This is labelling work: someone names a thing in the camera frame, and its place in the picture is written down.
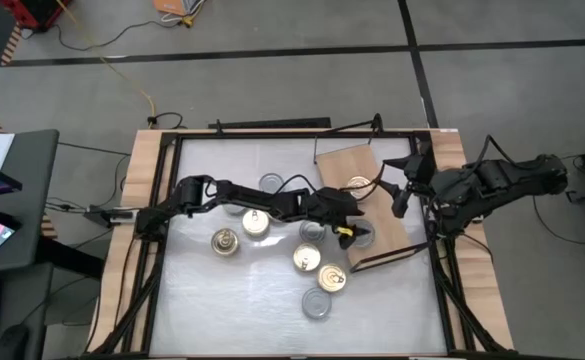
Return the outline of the black flat bar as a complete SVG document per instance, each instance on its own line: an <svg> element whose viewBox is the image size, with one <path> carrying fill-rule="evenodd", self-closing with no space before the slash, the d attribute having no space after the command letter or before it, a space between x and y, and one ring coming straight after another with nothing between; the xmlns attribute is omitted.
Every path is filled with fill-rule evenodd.
<svg viewBox="0 0 585 360"><path fill-rule="evenodd" d="M310 117L279 120L258 120L245 122L210 123L208 129L288 129L288 128L331 128L330 117Z"/></svg>

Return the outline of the black desk foot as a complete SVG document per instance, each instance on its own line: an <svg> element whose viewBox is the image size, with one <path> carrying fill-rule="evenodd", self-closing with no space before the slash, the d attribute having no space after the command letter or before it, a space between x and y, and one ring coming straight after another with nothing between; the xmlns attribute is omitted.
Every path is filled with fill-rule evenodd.
<svg viewBox="0 0 585 360"><path fill-rule="evenodd" d="M48 237L39 238L36 249L36 262L51 263L57 268L97 280L102 278L105 266L103 259Z"/></svg>

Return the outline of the grey low desk surface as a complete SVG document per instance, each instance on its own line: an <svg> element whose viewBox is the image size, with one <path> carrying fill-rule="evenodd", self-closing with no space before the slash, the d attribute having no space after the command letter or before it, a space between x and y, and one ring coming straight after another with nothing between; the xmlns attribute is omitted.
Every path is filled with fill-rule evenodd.
<svg viewBox="0 0 585 360"><path fill-rule="evenodd" d="M29 338L23 360L40 360L46 335L42 304L51 290L53 266L37 264L0 272L0 337L9 327L23 323Z"/></svg>

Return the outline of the dark grey desk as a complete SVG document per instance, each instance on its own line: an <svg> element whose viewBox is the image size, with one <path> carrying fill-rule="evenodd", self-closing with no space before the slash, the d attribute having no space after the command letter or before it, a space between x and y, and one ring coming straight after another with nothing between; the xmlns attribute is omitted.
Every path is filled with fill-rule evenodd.
<svg viewBox="0 0 585 360"><path fill-rule="evenodd" d="M22 190L0 195L0 212L21 228L0 246L0 272L35 262L58 139L54 129L15 135L1 172L19 181Z"/></svg>

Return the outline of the orange box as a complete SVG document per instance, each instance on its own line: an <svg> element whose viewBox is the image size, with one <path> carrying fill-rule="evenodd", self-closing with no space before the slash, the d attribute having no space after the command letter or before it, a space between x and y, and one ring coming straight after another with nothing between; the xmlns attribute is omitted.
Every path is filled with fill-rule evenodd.
<svg viewBox="0 0 585 360"><path fill-rule="evenodd" d="M157 11L185 16L189 13L186 0L152 0Z"/></svg>

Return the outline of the white glossy table sheet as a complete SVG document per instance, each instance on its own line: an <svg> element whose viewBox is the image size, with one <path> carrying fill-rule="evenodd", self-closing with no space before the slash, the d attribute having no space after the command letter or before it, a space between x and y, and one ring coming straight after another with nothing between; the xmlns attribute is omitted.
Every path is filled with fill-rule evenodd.
<svg viewBox="0 0 585 360"><path fill-rule="evenodd" d="M313 163L314 140L184 140L176 182L210 175L258 189L260 178L304 175L323 187ZM293 263L299 226L273 224L249 237L241 219L217 207L193 218L172 218L155 309L151 356L394 355L445 353L446 345L429 254L349 273L347 253L329 228L316 246L321 265L346 271L345 287L330 295L331 310L312 319L303 295L318 288L317 271ZM221 256L212 235L229 228L238 251Z"/></svg>

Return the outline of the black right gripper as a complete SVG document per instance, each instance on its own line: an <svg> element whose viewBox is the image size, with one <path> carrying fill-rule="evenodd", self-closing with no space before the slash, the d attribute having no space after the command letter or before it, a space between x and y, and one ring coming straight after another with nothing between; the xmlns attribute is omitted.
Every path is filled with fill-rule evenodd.
<svg viewBox="0 0 585 360"><path fill-rule="evenodd" d="M409 180L403 188L384 180L378 186L385 190L392 198L391 211L396 218L402 219L408 209L408 201L413 193L413 185L427 187L436 171L431 144L423 144L417 154L403 158L385 159L383 164L396 169L404 170Z"/></svg>

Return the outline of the red and black case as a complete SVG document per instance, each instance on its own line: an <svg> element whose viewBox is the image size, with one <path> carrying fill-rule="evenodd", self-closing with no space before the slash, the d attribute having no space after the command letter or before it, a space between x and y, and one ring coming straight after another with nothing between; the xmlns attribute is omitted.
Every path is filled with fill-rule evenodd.
<svg viewBox="0 0 585 360"><path fill-rule="evenodd" d="M0 0L0 4L13 16L21 28L43 31L50 28L62 14L62 3L68 6L73 0Z"/></svg>

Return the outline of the black computer mouse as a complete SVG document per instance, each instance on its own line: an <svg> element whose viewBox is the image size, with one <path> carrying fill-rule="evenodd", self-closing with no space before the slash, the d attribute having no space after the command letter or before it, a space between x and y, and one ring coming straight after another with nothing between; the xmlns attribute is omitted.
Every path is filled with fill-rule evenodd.
<svg viewBox="0 0 585 360"><path fill-rule="evenodd" d="M24 360L29 329L16 324L7 328L0 336L0 360Z"/></svg>

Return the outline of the black adapter box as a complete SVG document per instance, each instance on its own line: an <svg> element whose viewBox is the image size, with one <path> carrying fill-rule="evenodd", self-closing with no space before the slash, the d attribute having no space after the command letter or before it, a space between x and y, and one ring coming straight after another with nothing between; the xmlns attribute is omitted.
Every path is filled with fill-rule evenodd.
<svg viewBox="0 0 585 360"><path fill-rule="evenodd" d="M105 209L98 206L89 206L83 217L100 226L111 228L114 225L133 223L137 210L130 207L114 207Z"/></svg>

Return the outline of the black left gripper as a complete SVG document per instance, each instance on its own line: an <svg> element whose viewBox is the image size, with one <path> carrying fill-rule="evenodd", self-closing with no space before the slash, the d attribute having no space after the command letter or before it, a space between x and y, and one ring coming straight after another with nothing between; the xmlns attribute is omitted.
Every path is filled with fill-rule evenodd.
<svg viewBox="0 0 585 360"><path fill-rule="evenodd" d="M346 226L349 217L359 217L363 211L358 207L357 200L348 191L335 188L321 188L304 200L307 219L330 226ZM340 234L339 246L347 250L356 238L373 238L374 228L369 224L355 225L355 235Z"/></svg>

